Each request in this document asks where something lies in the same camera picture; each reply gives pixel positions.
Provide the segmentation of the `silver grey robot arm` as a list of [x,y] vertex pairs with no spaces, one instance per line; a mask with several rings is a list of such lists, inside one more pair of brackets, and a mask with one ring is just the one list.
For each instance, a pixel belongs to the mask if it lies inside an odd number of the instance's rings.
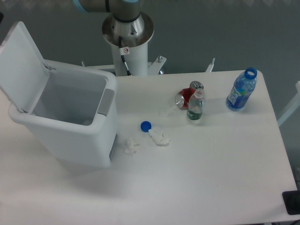
[[83,13],[109,13],[102,25],[106,41],[113,46],[139,47],[147,44],[154,34],[151,18],[142,12],[142,0],[2,0],[0,10],[21,4],[26,10],[68,8],[73,5]]

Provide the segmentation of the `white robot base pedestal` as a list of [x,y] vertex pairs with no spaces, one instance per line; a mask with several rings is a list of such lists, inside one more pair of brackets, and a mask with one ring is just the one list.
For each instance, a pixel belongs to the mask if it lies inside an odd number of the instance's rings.
[[159,55],[153,62],[148,61],[148,44],[137,47],[123,47],[111,45],[113,64],[89,66],[88,68],[114,73],[116,76],[161,75],[162,67],[167,58]]

